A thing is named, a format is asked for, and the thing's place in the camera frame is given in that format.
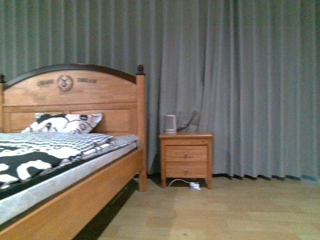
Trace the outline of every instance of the power strip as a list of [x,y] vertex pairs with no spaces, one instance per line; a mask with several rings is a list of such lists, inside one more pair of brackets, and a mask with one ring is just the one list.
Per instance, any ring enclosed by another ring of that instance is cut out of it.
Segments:
[[198,182],[190,182],[189,183],[189,189],[190,190],[201,190],[200,183],[198,183]]

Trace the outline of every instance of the black and white blanket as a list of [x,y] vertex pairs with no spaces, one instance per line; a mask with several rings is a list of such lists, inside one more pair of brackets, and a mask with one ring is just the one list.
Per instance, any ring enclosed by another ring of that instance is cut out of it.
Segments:
[[0,133],[0,189],[137,140],[98,133]]

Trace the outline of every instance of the patterned pillow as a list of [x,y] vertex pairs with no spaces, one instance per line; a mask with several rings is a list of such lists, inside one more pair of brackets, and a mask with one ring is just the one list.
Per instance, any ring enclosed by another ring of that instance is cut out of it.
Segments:
[[102,113],[97,114],[45,114],[36,113],[35,122],[21,133],[70,133],[87,134],[101,121]]

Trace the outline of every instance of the wooden nightstand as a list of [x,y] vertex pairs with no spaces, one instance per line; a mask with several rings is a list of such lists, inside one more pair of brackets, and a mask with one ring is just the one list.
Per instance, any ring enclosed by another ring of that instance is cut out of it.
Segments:
[[212,187],[213,138],[209,132],[161,134],[161,183],[167,178],[204,178]]

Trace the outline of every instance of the mattress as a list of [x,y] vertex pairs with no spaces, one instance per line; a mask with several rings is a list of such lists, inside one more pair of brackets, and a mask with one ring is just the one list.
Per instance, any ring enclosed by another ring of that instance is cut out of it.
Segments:
[[25,212],[50,196],[63,191],[79,180],[119,159],[121,156],[129,153],[137,147],[138,143],[133,142],[0,200],[0,225]]

